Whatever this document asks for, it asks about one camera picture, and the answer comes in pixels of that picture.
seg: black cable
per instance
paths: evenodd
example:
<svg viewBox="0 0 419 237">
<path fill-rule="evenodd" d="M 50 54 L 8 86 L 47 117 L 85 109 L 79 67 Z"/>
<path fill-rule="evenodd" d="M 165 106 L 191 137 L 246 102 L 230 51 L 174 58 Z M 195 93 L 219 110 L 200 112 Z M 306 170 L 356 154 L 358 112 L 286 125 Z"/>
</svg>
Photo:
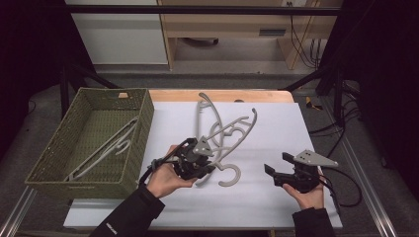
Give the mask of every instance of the black cable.
<svg viewBox="0 0 419 237">
<path fill-rule="evenodd" d="M 320 65 L 320 60 L 321 58 L 320 56 L 320 47 L 321 47 L 321 39 L 317 40 L 317 52 L 315 54 L 315 58 L 316 58 L 316 68 L 318 68 L 318 66 Z"/>
<path fill-rule="evenodd" d="M 330 136 L 330 135 L 333 135 L 333 134 L 339 133 L 339 132 L 341 132 L 341 131 L 342 131 L 342 129 L 337 130 L 337 131 L 332 131 L 332 132 L 329 132 L 329 133 L 326 133 L 326 134 L 320 134 L 320 135 L 310 135 L 310 136 L 311 136 L 311 137 Z"/>
<path fill-rule="evenodd" d="M 301 58 L 301 60 L 302 60 L 302 62 L 304 63 L 304 65 L 305 65 L 305 66 L 307 66 L 307 67 L 309 67 L 309 68 L 314 68 L 314 67 L 313 67 L 313 65 L 314 65 L 314 64 L 313 64 L 313 63 L 312 63 L 312 62 L 308 59 L 307 55 L 305 54 L 304 48 L 302 47 L 302 44 L 301 44 L 301 42 L 299 41 L 299 38 L 298 38 L 298 36 L 296 35 L 295 30 L 293 29 L 293 16 L 290 16 L 290 18 L 291 18 L 291 43 L 293 44 L 293 48 L 295 48 L 296 52 L 298 53 L 299 57 Z M 301 51 L 302 51 L 303 55 L 305 56 L 305 59 L 306 59 L 308 62 L 310 62 L 311 66 L 310 66 L 310 65 L 307 65 L 307 63 L 305 62 L 305 60 L 304 60 L 304 58 L 302 57 L 301 53 L 299 52 L 298 48 L 295 46 L 295 43 L 293 43 L 293 34 L 295 34 L 295 36 L 296 36 L 296 40 L 297 40 L 297 41 L 298 41 L 298 43 L 299 43 L 299 47 L 301 48 Z"/>
<path fill-rule="evenodd" d="M 346 118 L 347 116 L 349 116 L 351 113 L 353 113 L 355 110 L 358 110 L 358 108 L 353 108 L 353 109 L 351 109 L 350 111 L 348 111 L 348 113 L 346 114 L 346 115 L 344 115 L 343 116 L 343 118 Z M 331 123 L 331 124 L 329 124 L 329 125 L 326 125 L 326 126 L 324 126 L 324 127 L 322 127 L 322 128 L 319 128 L 319 129 L 317 129 L 317 130 L 312 130 L 312 131 L 309 131 L 308 132 L 308 134 L 310 134 L 310 135 L 312 135 L 312 134 L 314 134 L 314 133 L 318 133 L 318 132 L 321 132 L 321 131 L 325 131 L 325 130 L 328 130 L 328 129 L 330 129 L 330 128 L 333 128 L 335 125 L 337 125 L 337 121 L 335 121 L 335 122 L 333 122 L 333 123 Z"/>
<path fill-rule="evenodd" d="M 166 163 L 167 160 L 172 157 L 183 145 L 185 145 L 186 143 L 188 143 L 188 139 L 184 140 L 181 144 L 179 144 L 178 146 L 175 147 L 175 149 L 173 149 L 171 152 L 169 152 L 165 157 L 160 158 L 158 160 L 154 159 L 151 162 L 151 165 L 148 166 L 147 170 L 145 171 L 145 173 L 141 176 L 141 178 L 139 179 L 139 184 L 144 184 L 145 180 L 147 180 L 148 176 L 150 176 L 150 174 L 155 171 L 159 166 L 161 166 L 162 164 Z"/>
<path fill-rule="evenodd" d="M 30 115 L 37 108 L 37 103 L 35 101 L 29 100 L 29 102 L 32 102 L 34 104 L 34 107 L 30 111 L 28 111 L 26 116 Z"/>
<path fill-rule="evenodd" d="M 357 205 L 359 205 L 360 203 L 361 203 L 361 201 L 363 200 L 363 191 L 361 190 L 361 187 L 358 185 L 358 183 L 352 178 L 352 177 L 350 177 L 349 175 L 347 175 L 347 174 L 345 174 L 344 172 L 342 172 L 342 171 L 340 171 L 340 170 L 337 170 L 337 169 L 334 169 L 334 168 L 330 168 L 330 167 L 321 167 L 321 169 L 322 170 L 331 170 L 331 171 L 335 171 L 335 172 L 337 172 L 337 173 L 339 173 L 339 174 L 341 174 L 341 175 L 343 175 L 343 176 L 345 176 L 345 177 L 347 177 L 349 180 L 351 180 L 352 181 L 352 183 L 354 183 L 354 185 L 355 185 L 355 187 L 357 188 L 357 190 L 358 190 L 358 199 L 357 199 L 357 201 L 355 202 L 355 203 L 351 203 L 351 204 L 342 204 L 342 203 L 339 203 L 339 205 L 340 206 L 344 206 L 344 207 L 354 207 L 354 206 L 357 206 Z"/>
</svg>

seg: white paper sheet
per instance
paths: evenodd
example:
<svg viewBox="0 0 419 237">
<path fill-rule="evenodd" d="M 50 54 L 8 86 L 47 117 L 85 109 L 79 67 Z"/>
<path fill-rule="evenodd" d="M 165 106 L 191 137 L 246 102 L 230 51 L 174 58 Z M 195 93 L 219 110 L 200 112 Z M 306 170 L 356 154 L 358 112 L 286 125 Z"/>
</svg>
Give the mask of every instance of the white paper sheet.
<svg viewBox="0 0 419 237">
<path fill-rule="evenodd" d="M 291 174 L 293 165 L 282 159 L 282 153 L 296 155 L 313 150 L 298 104 L 214 103 L 223 124 L 258 113 L 253 130 L 222 164 L 235 164 L 241 179 L 232 187 L 221 187 L 219 181 L 230 181 L 232 170 L 215 170 L 200 187 L 180 189 L 162 201 L 163 212 L 150 229 L 278 229 L 293 228 L 292 214 L 299 211 L 296 201 L 282 188 L 275 187 L 264 164 L 277 172 Z M 141 175 L 152 159 L 163 157 L 170 145 L 195 137 L 197 103 L 154 103 L 155 112 L 147 141 Z M 210 109 L 201 113 L 201 134 L 208 135 L 214 122 Z M 325 207 L 335 228 L 342 222 L 336 213 L 329 191 Z M 121 202 L 111 199 L 76 199 L 65 227 L 94 228 Z"/>
</svg>

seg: green basket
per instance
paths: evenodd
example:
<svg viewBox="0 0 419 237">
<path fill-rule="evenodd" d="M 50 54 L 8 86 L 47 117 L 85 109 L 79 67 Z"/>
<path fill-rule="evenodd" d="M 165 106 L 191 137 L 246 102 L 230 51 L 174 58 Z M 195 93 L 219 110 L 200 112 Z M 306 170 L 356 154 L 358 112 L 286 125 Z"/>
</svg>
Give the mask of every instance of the green basket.
<svg viewBox="0 0 419 237">
<path fill-rule="evenodd" d="M 147 89 L 80 89 L 25 184 L 54 198 L 126 198 L 137 187 L 153 113 Z M 111 152 L 82 178 L 65 181 L 123 135 L 130 142 L 123 152 Z"/>
</svg>

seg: cable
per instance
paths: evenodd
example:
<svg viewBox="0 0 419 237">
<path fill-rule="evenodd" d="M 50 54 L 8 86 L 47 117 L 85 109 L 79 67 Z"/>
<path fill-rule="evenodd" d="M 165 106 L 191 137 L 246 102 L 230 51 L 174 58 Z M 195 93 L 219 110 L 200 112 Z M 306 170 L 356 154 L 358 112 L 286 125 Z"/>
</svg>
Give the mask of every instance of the cable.
<svg viewBox="0 0 419 237">
<path fill-rule="evenodd" d="M 361 203 L 361 201 L 363 200 L 363 192 L 361 190 L 361 187 L 358 185 L 358 183 L 352 177 L 350 177 L 349 175 L 345 174 L 344 172 L 342 172 L 340 170 L 337 170 L 337 169 L 334 169 L 334 168 L 321 167 L 321 169 L 322 170 L 331 170 L 331 171 L 337 172 L 337 173 L 339 173 L 339 174 L 347 177 L 348 179 L 350 179 L 352 181 L 352 183 L 354 183 L 355 187 L 357 188 L 357 190 L 358 190 L 358 199 L 357 199 L 357 201 L 355 203 L 351 203 L 351 204 L 342 204 L 342 203 L 339 203 L 340 206 L 354 207 L 354 206 L 357 206 L 357 205 L 359 205 Z"/>
<path fill-rule="evenodd" d="M 299 41 L 298 36 L 296 35 L 295 30 L 293 29 L 293 16 L 290 16 L 291 18 L 291 43 L 293 44 L 293 48 L 295 48 L 296 52 L 298 53 L 299 57 L 301 58 L 302 62 L 304 63 L 305 66 L 309 67 L 309 68 L 314 68 L 314 64 L 308 59 L 307 55 L 305 54 L 304 48 L 302 47 L 301 42 Z M 295 46 L 295 43 L 293 43 L 293 35 L 296 36 L 296 40 L 299 43 L 299 47 L 301 48 L 302 53 L 304 54 L 305 59 L 310 62 L 311 65 L 307 65 L 307 63 L 305 62 L 304 58 L 302 57 L 301 53 L 299 52 L 298 48 Z"/>
<path fill-rule="evenodd" d="M 175 147 L 175 149 L 173 149 L 171 152 L 169 152 L 165 157 L 160 158 L 160 159 L 154 159 L 151 162 L 151 165 L 148 166 L 147 170 L 145 171 L 145 173 L 141 176 L 141 178 L 139 179 L 139 183 L 140 184 L 144 184 L 145 180 L 147 180 L 148 176 L 150 176 L 150 174 L 155 171 L 159 166 L 161 166 L 162 164 L 166 163 L 167 160 L 172 157 L 183 145 L 185 145 L 186 143 L 188 143 L 188 139 L 184 140 L 181 144 L 179 144 L 178 146 Z"/>
<path fill-rule="evenodd" d="M 37 103 L 35 101 L 29 100 L 29 102 L 32 102 L 34 104 L 34 107 L 31 108 L 30 111 L 28 111 L 28 113 L 26 114 L 26 116 L 30 115 L 37 108 Z"/>
</svg>

